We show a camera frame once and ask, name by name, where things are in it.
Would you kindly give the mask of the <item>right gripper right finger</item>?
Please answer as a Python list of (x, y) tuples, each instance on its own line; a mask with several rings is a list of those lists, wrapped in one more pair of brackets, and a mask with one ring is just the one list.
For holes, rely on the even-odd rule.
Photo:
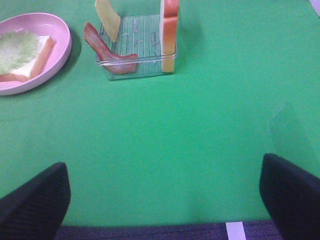
[(320, 179), (287, 159), (263, 156), (259, 193), (285, 240), (320, 238)]

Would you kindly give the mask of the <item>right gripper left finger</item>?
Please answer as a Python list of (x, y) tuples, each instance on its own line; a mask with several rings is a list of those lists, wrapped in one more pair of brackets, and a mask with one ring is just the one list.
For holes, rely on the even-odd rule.
[(0, 238), (53, 240), (70, 201), (67, 165), (54, 163), (0, 199)]

